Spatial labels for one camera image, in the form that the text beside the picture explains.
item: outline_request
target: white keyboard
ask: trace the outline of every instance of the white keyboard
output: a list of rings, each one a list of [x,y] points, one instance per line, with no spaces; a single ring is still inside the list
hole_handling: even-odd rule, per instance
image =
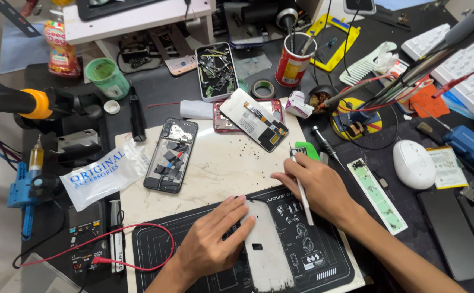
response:
[[[402,45],[402,50],[417,60],[436,46],[449,30],[450,25],[442,24],[406,41]],[[447,59],[431,73],[431,76],[444,85],[452,79],[462,77],[472,71],[474,71],[474,44]],[[474,75],[452,88],[451,93],[474,113]]]

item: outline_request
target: hand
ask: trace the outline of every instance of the hand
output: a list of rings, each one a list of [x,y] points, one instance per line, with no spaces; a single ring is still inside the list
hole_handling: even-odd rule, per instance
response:
[[[363,210],[349,196],[344,182],[335,170],[312,160],[303,153],[284,161],[284,173],[273,173],[270,177],[279,180],[300,200],[300,190],[296,178],[306,190],[309,207],[321,217],[346,231],[352,218]]]
[[[222,236],[244,217],[249,207],[246,196],[227,198],[206,216],[195,221],[181,246],[170,259],[171,264],[188,280],[188,289],[197,279],[233,267],[239,257],[244,239],[255,225],[250,216],[226,240]]]

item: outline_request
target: orange sticker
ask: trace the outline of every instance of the orange sticker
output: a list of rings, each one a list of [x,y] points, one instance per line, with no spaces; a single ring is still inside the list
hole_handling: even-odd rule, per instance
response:
[[[441,97],[432,98],[436,91],[436,87],[433,84],[429,84],[409,99],[411,105],[418,105],[418,107],[414,107],[414,110],[421,118],[429,117],[425,111],[435,118],[450,113],[449,108]]]

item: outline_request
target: phone screen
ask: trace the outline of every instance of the phone screen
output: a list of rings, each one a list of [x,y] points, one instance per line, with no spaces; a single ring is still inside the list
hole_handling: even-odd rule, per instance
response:
[[[167,119],[143,182],[146,188],[179,192],[197,129],[195,122]]]
[[[345,4],[350,10],[373,10],[372,0],[345,0]]]

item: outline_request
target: comb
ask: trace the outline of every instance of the comb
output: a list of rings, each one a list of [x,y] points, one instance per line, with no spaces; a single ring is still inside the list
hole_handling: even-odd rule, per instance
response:
[[[375,59],[378,57],[380,54],[380,51],[382,50],[382,46],[384,44],[389,45],[388,51],[395,50],[397,48],[397,44],[393,42],[384,42],[378,46],[374,51],[369,53],[369,55],[365,56],[364,58],[358,60],[354,64],[350,65],[347,70],[349,70],[349,73],[351,73],[351,76],[347,74],[347,71],[342,72],[340,75],[340,81],[348,84],[348,85],[355,85],[359,81],[361,81],[364,76],[366,76],[368,73],[373,71],[377,64],[375,63]]]

